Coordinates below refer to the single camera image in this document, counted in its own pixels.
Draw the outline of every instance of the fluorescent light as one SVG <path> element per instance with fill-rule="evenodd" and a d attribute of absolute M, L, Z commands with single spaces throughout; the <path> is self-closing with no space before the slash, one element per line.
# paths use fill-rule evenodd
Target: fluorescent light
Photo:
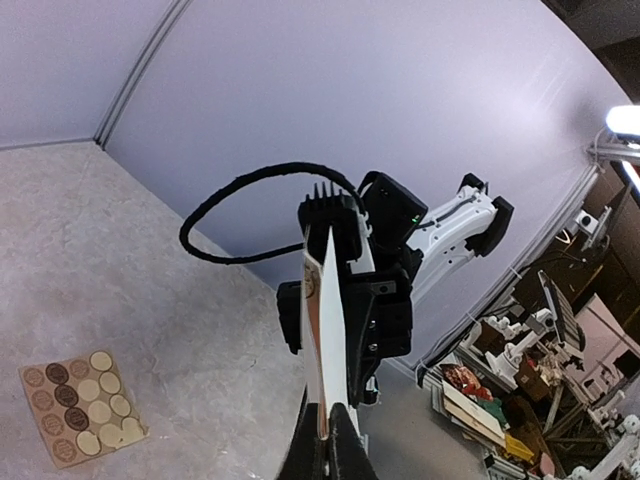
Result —
<path fill-rule="evenodd" d="M 607 127 L 617 135 L 640 137 L 640 105 L 613 107 L 607 114 Z"/>
<path fill-rule="evenodd" d="M 622 162 L 622 168 L 627 173 L 629 180 L 636 186 L 636 190 L 640 192 L 640 176 L 638 176 L 636 169 L 629 162 Z"/>

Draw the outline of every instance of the floor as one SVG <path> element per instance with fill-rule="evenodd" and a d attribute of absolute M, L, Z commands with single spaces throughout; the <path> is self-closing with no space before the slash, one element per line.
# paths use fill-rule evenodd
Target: floor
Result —
<path fill-rule="evenodd" d="M 187 255 L 179 217 L 93 144 L 0 152 L 0 170 L 0 478 L 274 478 L 303 375 L 273 291 Z M 150 436 L 57 470 L 17 369 L 102 348 Z M 362 425 L 382 480 L 485 478 L 410 378 L 386 365 L 380 383 Z"/>

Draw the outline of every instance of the yellow object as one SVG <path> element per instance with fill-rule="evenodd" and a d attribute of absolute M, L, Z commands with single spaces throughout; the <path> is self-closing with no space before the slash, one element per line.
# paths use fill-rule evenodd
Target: yellow object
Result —
<path fill-rule="evenodd" d="M 533 463 L 535 454 L 529 450 L 529 448 L 517 438 L 512 437 L 508 433 L 505 434 L 505 441 L 507 444 L 507 453 L 516 458 L 524 460 L 527 463 Z"/>

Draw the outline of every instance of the wooden tic-tac-toe board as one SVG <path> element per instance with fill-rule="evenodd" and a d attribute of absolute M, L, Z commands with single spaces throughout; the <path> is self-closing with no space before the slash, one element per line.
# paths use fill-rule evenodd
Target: wooden tic-tac-toe board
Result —
<path fill-rule="evenodd" d="M 38 429 L 58 468 L 131 445 L 147 428 L 105 350 L 20 369 Z"/>

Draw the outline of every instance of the cluttered desk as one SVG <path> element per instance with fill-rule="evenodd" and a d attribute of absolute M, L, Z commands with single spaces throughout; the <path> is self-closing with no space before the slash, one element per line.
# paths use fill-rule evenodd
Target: cluttered desk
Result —
<path fill-rule="evenodd" d="M 485 446 L 490 478 L 640 478 L 640 421 L 616 411 L 622 391 L 595 395 L 569 372 L 583 364 L 585 336 L 556 284 L 538 278 L 542 308 L 511 302 L 503 312 L 515 313 L 477 322 L 432 369 L 434 410 Z"/>

